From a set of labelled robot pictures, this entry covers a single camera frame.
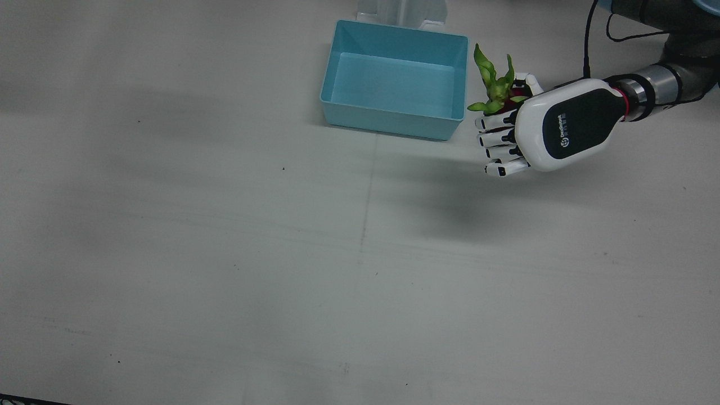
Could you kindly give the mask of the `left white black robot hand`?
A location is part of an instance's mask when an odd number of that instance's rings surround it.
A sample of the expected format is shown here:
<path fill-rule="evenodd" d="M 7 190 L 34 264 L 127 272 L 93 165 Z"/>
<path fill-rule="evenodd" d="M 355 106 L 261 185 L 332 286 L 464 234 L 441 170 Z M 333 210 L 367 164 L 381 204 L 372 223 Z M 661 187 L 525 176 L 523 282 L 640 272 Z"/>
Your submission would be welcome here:
<path fill-rule="evenodd" d="M 476 120 L 488 176 L 552 172 L 599 153 L 630 107 L 627 95 L 601 79 L 542 92 L 535 77 L 523 74 L 519 89 L 529 97 Z"/>

